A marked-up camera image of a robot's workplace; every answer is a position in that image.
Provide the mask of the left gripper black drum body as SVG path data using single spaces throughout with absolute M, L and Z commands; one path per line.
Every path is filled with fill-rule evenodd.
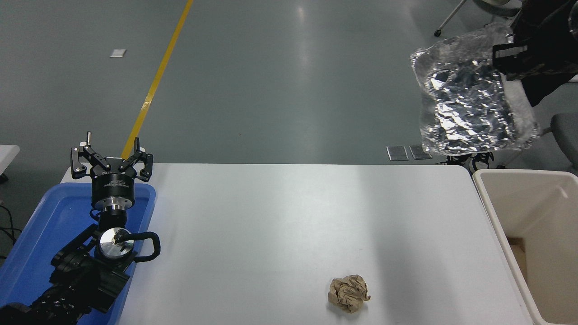
M 135 203 L 136 171 L 129 168 L 126 171 L 105 171 L 102 168 L 91 168 L 93 207 L 102 207 L 108 198 L 118 198 L 126 207 Z

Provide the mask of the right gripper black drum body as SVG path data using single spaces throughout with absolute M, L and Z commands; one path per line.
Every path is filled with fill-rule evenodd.
M 524 35 L 520 32 L 513 33 L 513 44 L 522 49 L 514 56 L 514 66 L 508 72 L 508 81 L 522 80 L 526 77 L 544 74 L 544 43 L 545 35 L 543 33 L 535 33 L 533 35 Z

